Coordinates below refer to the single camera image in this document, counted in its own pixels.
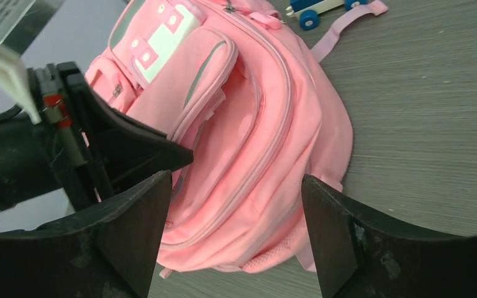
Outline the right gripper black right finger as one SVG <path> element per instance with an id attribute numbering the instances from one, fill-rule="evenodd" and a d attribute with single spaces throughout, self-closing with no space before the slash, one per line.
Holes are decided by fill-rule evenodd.
<path id="1" fill-rule="evenodd" d="M 477 235 L 407 223 L 311 175 L 301 193 L 323 297 L 477 297 Z"/>

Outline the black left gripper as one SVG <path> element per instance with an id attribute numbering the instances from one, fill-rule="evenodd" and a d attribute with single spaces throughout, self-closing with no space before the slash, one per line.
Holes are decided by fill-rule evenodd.
<path id="1" fill-rule="evenodd" d="M 0 211 L 63 189 L 75 210 L 193 161 L 191 150 L 110 108 L 73 62 L 25 67 L 21 56 L 61 1 L 0 1 Z"/>

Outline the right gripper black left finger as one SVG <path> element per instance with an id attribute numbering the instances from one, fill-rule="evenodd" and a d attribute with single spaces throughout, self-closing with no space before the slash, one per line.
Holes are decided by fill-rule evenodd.
<path id="1" fill-rule="evenodd" d="M 170 196 L 161 171 L 36 230 L 0 233 L 0 297 L 146 297 Z"/>

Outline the pink student backpack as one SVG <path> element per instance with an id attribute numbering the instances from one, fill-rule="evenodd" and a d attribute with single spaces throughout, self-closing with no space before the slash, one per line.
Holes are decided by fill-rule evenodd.
<path id="1" fill-rule="evenodd" d="M 113 108 L 194 153 L 172 174 L 161 276 L 316 266 L 301 202 L 313 175 L 342 190 L 347 110 L 320 66 L 350 9 L 308 47 L 268 1 L 131 1 L 86 80 Z"/>

